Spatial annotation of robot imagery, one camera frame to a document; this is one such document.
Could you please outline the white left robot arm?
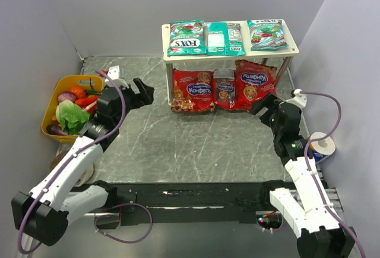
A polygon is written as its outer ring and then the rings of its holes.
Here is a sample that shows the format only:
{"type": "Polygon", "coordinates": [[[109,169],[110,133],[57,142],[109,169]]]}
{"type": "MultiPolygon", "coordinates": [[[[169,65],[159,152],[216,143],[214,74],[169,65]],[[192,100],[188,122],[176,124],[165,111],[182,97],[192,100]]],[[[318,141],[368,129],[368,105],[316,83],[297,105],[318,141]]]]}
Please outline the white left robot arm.
{"type": "Polygon", "coordinates": [[[95,209],[118,209],[117,188],[97,181],[86,190],[68,196],[88,166],[98,159],[119,135],[119,128],[128,112],[151,105],[154,88],[139,78],[133,80],[135,93],[121,80],[110,80],[97,100],[97,109],[80,131],[72,148],[49,175],[27,194],[18,192],[11,201],[15,228],[18,230],[18,250],[24,234],[39,244],[52,246],[67,228],[87,212],[95,209]]]}

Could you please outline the red candy bag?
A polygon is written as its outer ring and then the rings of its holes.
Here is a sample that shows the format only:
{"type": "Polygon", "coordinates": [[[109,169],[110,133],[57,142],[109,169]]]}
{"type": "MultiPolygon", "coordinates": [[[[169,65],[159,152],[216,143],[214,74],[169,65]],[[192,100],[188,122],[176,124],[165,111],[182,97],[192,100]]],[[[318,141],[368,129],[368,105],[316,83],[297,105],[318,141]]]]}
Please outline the red candy bag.
{"type": "Polygon", "coordinates": [[[173,112],[202,113],[215,109],[213,101],[213,72],[173,71],[173,112]]]}
{"type": "Polygon", "coordinates": [[[235,72],[231,69],[216,69],[213,73],[213,99],[217,107],[234,109],[236,102],[235,72]]]}
{"type": "Polygon", "coordinates": [[[235,61],[236,102],[250,106],[267,94],[277,95],[274,86],[277,68],[248,60],[235,61]]]}

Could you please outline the teal Fox's candy bag front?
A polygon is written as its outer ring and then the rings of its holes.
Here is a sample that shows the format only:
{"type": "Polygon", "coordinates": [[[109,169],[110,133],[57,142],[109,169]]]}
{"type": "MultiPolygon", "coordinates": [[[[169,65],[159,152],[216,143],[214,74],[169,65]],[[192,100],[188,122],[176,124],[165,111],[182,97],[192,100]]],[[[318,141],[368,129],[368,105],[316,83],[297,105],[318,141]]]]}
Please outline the teal Fox's candy bag front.
{"type": "Polygon", "coordinates": [[[206,55],[204,20],[187,20],[170,23],[168,56],[206,55]]]}

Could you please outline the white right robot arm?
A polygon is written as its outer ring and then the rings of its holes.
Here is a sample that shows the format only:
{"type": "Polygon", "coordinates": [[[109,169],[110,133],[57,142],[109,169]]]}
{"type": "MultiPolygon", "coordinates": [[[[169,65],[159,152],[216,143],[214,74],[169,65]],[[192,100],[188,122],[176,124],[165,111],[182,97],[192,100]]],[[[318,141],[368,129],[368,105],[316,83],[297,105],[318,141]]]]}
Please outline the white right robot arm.
{"type": "Polygon", "coordinates": [[[264,183],[264,197],[278,210],[297,238],[300,257],[349,257],[355,244],[352,227],[334,210],[324,189],[309,142],[300,135],[302,109],[307,97],[300,89],[283,101],[268,94],[252,105],[252,114],[263,108],[260,121],[273,134],[275,153],[293,180],[298,198],[280,181],[264,183]]]}

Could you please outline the teal mint candy bag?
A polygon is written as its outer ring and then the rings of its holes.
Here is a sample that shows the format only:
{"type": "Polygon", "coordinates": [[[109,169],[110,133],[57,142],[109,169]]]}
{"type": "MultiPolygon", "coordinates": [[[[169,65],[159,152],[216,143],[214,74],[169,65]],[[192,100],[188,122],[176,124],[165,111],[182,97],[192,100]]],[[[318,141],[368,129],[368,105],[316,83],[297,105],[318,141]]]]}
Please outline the teal mint candy bag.
{"type": "Polygon", "coordinates": [[[248,20],[251,51],[279,50],[288,47],[283,31],[283,20],[248,20]]]}

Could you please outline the teal candy bag back side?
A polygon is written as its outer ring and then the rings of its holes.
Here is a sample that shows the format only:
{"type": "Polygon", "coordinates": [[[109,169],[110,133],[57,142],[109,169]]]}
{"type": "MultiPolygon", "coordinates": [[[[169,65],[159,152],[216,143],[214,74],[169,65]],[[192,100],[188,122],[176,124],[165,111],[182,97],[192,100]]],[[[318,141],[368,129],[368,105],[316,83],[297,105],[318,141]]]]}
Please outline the teal candy bag back side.
{"type": "Polygon", "coordinates": [[[206,26],[208,56],[245,55],[240,24],[210,22],[206,26]]]}

